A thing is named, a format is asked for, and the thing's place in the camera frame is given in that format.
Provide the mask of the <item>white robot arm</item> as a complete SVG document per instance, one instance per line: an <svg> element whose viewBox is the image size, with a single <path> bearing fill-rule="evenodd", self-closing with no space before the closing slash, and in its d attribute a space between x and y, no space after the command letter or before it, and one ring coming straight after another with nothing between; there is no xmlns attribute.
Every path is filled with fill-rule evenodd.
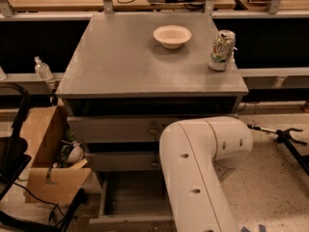
<svg viewBox="0 0 309 232"><path fill-rule="evenodd" d="M239 232L220 181L253 147L233 117L182 120L164 129L159 157L178 232Z"/></svg>

